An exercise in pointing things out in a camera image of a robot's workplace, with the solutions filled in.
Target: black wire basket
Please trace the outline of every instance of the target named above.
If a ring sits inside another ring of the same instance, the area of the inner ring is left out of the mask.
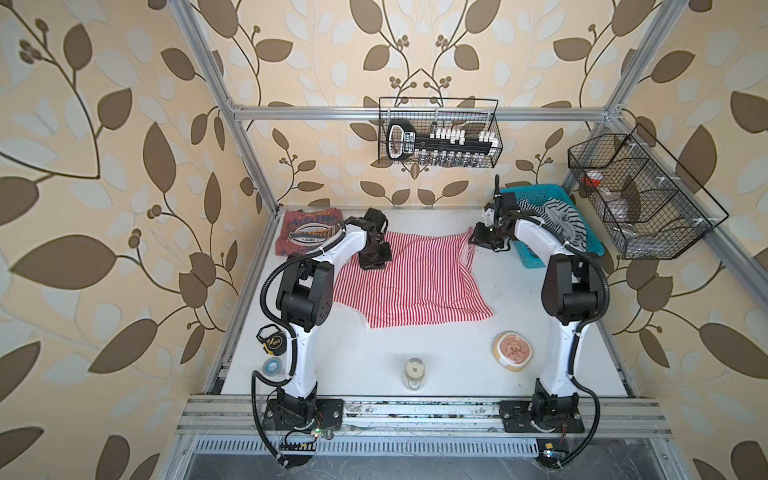
[[[495,167],[504,148],[496,121],[498,100],[434,101],[426,97],[379,99],[379,161],[404,166]]]
[[[656,146],[669,156],[674,173],[650,154]],[[677,258],[728,218],[712,194],[641,124],[630,134],[603,134],[569,148],[568,168],[622,259]]]

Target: tape measure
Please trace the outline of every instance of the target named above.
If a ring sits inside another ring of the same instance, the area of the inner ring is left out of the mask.
[[[264,338],[262,336],[262,332],[270,327],[275,328],[275,333],[272,333],[267,338]],[[270,323],[269,325],[261,327],[259,332],[256,334],[256,338],[259,340],[259,342],[261,342],[261,345],[264,347],[264,351],[270,355],[281,356],[286,352],[286,350],[288,350],[288,338],[286,337],[286,334],[283,333],[283,331],[274,323]]]

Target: red striped shirt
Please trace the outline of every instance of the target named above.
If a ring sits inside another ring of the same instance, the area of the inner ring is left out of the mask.
[[[493,312],[472,278],[472,229],[449,237],[388,232],[392,261],[363,271],[357,255],[342,267],[333,300],[358,310],[372,328],[486,319]]]

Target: metal vent grate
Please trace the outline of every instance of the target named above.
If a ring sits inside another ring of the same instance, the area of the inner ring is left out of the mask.
[[[277,436],[270,436],[277,443]],[[256,435],[205,435],[197,440],[195,453],[228,455],[268,454]],[[337,436],[333,440],[318,439],[316,455],[364,456],[450,456],[450,457],[535,457],[535,439],[457,439],[433,437],[424,439],[395,439],[365,437],[354,439]]]

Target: wallpaper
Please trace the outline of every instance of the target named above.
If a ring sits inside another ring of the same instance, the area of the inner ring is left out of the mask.
[[[501,122],[495,168],[435,167],[379,158],[378,130],[345,121],[254,121],[251,144],[279,204],[345,207],[481,206],[501,185],[559,184],[584,122]]]
[[[0,0],[0,478],[157,474],[266,222],[162,6]]]
[[[722,228],[766,268],[767,15],[760,0],[687,9],[624,112],[679,156],[730,213]]]
[[[624,112],[725,206],[721,228],[764,266],[767,27],[760,0],[692,0]],[[691,475],[768,478],[768,314],[704,242],[676,260],[630,262],[598,235],[612,252],[602,258],[612,285],[604,321],[640,394],[660,402]]]
[[[365,96],[600,107],[654,0],[193,0],[229,95],[248,106]]]

